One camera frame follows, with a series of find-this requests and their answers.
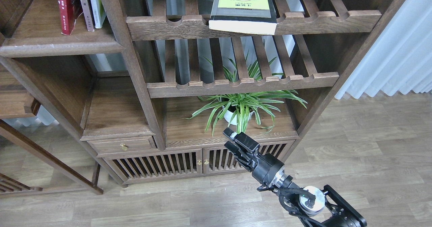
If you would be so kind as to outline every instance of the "brass knob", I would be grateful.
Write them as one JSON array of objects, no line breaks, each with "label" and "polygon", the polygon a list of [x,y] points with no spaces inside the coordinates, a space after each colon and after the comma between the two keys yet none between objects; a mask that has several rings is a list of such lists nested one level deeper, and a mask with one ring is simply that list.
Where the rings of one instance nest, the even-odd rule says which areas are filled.
[{"label": "brass knob", "polygon": [[120,147],[121,147],[121,149],[123,150],[123,151],[126,151],[126,150],[128,150],[128,146],[126,146],[125,144],[120,144]]}]

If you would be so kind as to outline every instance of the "robotic arm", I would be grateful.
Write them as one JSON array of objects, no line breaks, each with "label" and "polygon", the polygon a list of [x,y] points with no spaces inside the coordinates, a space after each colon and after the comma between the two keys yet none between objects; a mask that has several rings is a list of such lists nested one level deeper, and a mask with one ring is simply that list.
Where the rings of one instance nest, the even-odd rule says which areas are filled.
[{"label": "robotic arm", "polygon": [[[323,190],[312,186],[301,188],[285,174],[284,163],[270,153],[261,155],[260,145],[245,133],[237,134],[226,128],[223,134],[230,139],[225,147],[261,183],[257,190],[275,193],[282,207],[298,217],[305,227],[366,227],[366,220],[329,185]],[[336,204],[331,204],[327,197]],[[321,223],[311,218],[325,207],[332,214],[329,219]]]}]

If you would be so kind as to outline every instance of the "slatted cabinet door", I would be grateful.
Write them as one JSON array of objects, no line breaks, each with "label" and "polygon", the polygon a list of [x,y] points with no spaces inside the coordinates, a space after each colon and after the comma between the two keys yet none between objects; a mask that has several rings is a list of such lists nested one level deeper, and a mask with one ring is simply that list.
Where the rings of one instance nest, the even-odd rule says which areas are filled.
[{"label": "slatted cabinet door", "polygon": [[124,181],[123,184],[191,178],[203,173],[202,149],[104,159]]},{"label": "slatted cabinet door", "polygon": [[[271,153],[278,159],[284,158],[287,150],[294,141],[279,144],[261,145],[259,152],[264,155]],[[240,171],[244,168],[234,159],[233,154],[225,147],[213,147],[203,149],[203,173],[222,174],[230,171]]]}]

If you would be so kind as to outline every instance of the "potted plant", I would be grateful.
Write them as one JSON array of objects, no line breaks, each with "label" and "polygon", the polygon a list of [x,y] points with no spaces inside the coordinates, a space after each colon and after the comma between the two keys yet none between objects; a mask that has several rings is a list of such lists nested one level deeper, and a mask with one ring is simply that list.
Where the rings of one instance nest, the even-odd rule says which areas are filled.
[{"label": "potted plant", "polygon": [[[234,68],[236,68],[236,63],[228,58],[233,64]],[[269,61],[271,64],[276,58],[273,58]],[[234,69],[231,72],[229,69],[224,68],[224,73],[226,79],[231,82],[235,82],[237,79],[237,70]],[[247,72],[250,78],[254,78],[255,80],[262,79],[261,71],[259,69],[258,60],[255,60],[254,63],[247,66]],[[281,73],[273,73],[273,76],[283,75]],[[205,128],[205,132],[209,129],[210,125],[213,125],[212,135],[214,134],[214,128],[216,123],[225,118],[228,122],[228,126],[230,124],[237,126],[237,133],[245,132],[248,121],[255,116],[256,124],[261,125],[260,120],[260,110],[263,110],[267,113],[273,121],[272,126],[262,127],[262,129],[268,129],[267,132],[270,132],[274,125],[275,115],[272,110],[279,111],[279,108],[273,106],[272,104],[282,104],[284,101],[281,99],[291,99],[298,101],[304,107],[307,102],[297,96],[297,92],[295,90],[274,90],[274,91],[264,91],[264,92],[251,92],[251,93],[235,93],[235,94],[221,94],[214,96],[198,96],[198,98],[202,101],[210,101],[208,104],[196,110],[190,118],[192,119],[202,113],[205,110],[210,110],[211,113],[209,115],[209,119],[207,121],[207,125]]]}]

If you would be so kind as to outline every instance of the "drawer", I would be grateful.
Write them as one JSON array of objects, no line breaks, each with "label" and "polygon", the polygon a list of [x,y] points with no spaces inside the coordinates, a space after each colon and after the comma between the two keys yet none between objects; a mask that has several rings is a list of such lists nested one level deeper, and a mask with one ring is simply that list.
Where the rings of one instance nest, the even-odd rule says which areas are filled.
[{"label": "drawer", "polygon": [[156,148],[152,136],[92,140],[88,141],[88,143],[93,146],[98,157],[130,155]]}]

